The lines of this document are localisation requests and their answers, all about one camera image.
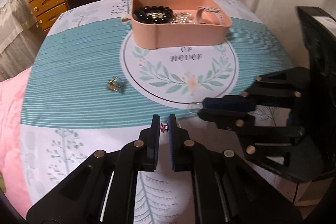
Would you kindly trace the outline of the small silver flower earrings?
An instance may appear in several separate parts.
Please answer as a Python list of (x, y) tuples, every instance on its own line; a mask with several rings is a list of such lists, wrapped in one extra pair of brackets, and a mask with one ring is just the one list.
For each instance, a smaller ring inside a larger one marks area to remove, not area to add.
[(112, 77), (108, 80), (106, 88), (113, 92), (124, 93), (126, 81), (120, 79), (120, 77)]

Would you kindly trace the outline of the pink plastic jewelry tray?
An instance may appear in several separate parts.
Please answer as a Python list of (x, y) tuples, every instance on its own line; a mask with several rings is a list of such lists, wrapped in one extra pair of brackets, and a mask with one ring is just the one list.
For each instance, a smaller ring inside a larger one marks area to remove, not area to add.
[(217, 46), (232, 20), (213, 0), (131, 0), (122, 22), (131, 22), (135, 43), (147, 50)]

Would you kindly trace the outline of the green crumpled wrapper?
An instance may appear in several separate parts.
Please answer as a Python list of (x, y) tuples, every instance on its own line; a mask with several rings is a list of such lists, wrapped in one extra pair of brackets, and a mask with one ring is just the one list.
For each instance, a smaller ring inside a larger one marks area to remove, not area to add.
[(0, 188), (1, 188), (1, 191), (6, 193), (6, 185), (5, 185), (5, 180), (4, 180), (2, 172), (0, 172)]

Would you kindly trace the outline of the tree print tablecloth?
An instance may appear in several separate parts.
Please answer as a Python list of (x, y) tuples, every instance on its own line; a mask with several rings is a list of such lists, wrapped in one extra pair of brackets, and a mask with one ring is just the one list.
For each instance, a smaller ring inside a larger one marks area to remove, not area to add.
[[(131, 0), (104, 0), (62, 13), (31, 69), (21, 114), (21, 155), (32, 203), (94, 151), (120, 150), (174, 114), (191, 139), (242, 154), (232, 132), (196, 115), (206, 97), (239, 94), (255, 76), (292, 67), (281, 43), (241, 2), (215, 0), (232, 18), (219, 46), (145, 50), (120, 20)], [(124, 93), (106, 88), (112, 77)]]

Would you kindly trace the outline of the pink quilt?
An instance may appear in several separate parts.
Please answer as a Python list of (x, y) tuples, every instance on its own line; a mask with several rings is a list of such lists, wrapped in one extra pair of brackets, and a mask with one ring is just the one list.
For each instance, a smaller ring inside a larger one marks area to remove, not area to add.
[(22, 217), (31, 207), (20, 147), (21, 110), (30, 72), (28, 68), (1, 82), (1, 172), (6, 185), (5, 196)]

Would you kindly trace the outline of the white lace cover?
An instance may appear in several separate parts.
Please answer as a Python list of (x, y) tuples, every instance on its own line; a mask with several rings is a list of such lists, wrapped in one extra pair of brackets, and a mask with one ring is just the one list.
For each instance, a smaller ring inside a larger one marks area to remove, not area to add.
[(29, 0), (1, 0), (1, 81), (33, 64), (45, 37)]

